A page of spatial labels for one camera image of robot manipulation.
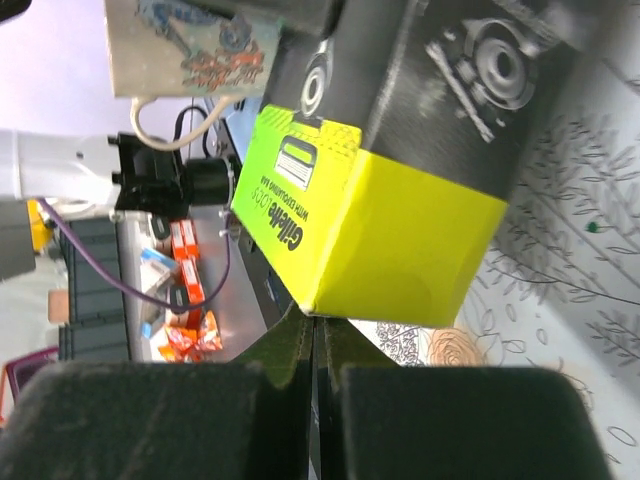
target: orange package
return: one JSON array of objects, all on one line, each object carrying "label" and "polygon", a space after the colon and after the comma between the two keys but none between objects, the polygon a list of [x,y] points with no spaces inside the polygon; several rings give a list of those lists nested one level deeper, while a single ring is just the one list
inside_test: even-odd
[{"label": "orange package", "polygon": [[[200,277],[198,275],[198,269],[196,268],[196,262],[193,258],[188,258],[180,262],[180,269],[182,271],[182,280],[184,286],[187,288],[187,295],[189,297],[189,304],[204,302],[204,288],[200,283]],[[202,309],[191,310],[189,312],[189,326],[193,328],[200,328],[200,322],[202,320]]]},{"label": "orange package", "polygon": [[215,352],[222,350],[222,340],[216,317],[212,311],[208,311],[204,317],[204,325],[198,334],[198,344],[196,348],[201,352]]},{"label": "orange package", "polygon": [[182,240],[184,241],[187,256],[193,257],[196,260],[200,259],[200,249],[198,248],[198,240],[196,238],[193,220],[182,220],[180,226],[182,227]]},{"label": "orange package", "polygon": [[173,259],[177,262],[189,258],[184,245],[180,222],[171,222],[171,251],[173,252]]}]

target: razor image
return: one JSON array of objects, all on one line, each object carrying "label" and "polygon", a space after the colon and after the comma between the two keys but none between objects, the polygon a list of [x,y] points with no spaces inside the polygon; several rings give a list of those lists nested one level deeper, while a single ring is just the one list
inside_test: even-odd
[{"label": "razor image", "polygon": [[510,19],[466,19],[425,46],[487,143],[533,98],[538,60],[558,44],[543,33]]},{"label": "razor image", "polygon": [[287,135],[280,144],[275,171],[300,190],[307,191],[318,158],[318,149],[310,143]]}]

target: snack bag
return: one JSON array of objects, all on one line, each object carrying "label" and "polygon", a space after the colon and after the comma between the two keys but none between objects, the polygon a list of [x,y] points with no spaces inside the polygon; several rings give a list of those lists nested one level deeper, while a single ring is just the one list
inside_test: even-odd
[{"label": "snack bag", "polygon": [[198,333],[198,343],[196,349],[200,352],[215,352],[222,350],[222,340],[220,331],[213,312],[209,310],[205,315],[204,322]]},{"label": "snack bag", "polygon": [[158,352],[168,363],[182,363],[184,357],[180,355],[171,345],[162,345],[158,347]]},{"label": "snack bag", "polygon": [[203,352],[198,350],[192,350],[187,357],[187,363],[202,363],[205,360]]},{"label": "snack bag", "polygon": [[195,330],[165,326],[165,332],[169,345],[182,356],[186,356],[198,341],[198,332]]}]

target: metal shelf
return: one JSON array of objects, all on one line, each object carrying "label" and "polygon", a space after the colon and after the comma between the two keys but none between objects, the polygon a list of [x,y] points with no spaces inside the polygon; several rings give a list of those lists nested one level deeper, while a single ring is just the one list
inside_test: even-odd
[{"label": "metal shelf", "polygon": [[[191,210],[202,256],[199,270],[207,292],[218,285],[225,267],[224,239],[218,235],[224,224],[218,212],[218,207],[198,207]],[[125,221],[118,225],[122,276],[125,282],[136,286],[140,285],[138,266],[142,250],[138,238],[135,222]],[[235,358],[267,331],[238,245],[232,241],[230,247],[229,277],[211,304],[224,345],[223,350],[211,355],[211,361],[214,362],[227,362]],[[135,361],[152,361],[152,346],[148,339],[140,335],[142,304],[139,299],[125,297],[131,353]]]}]

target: cardboard box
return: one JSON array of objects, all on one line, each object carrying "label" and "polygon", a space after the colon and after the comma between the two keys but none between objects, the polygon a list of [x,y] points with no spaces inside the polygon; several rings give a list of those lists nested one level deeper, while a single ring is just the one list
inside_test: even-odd
[{"label": "cardboard box", "polygon": [[551,7],[346,0],[287,42],[233,209],[305,312],[453,322],[577,57]]}]

